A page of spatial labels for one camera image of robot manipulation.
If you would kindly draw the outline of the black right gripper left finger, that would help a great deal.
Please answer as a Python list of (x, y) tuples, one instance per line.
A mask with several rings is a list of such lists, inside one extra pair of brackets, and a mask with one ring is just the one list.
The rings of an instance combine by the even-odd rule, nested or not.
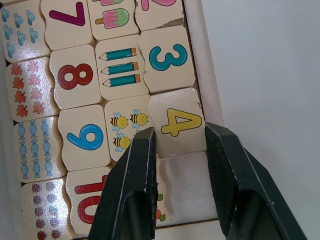
[(153, 240), (158, 201), (156, 132), (138, 132), (107, 176), (88, 239)]

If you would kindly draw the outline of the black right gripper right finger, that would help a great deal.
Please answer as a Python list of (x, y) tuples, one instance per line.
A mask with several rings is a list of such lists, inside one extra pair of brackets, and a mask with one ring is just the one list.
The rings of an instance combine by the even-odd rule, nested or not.
[(268, 170), (226, 127), (206, 122), (206, 156), (218, 220), (227, 240), (304, 240)]

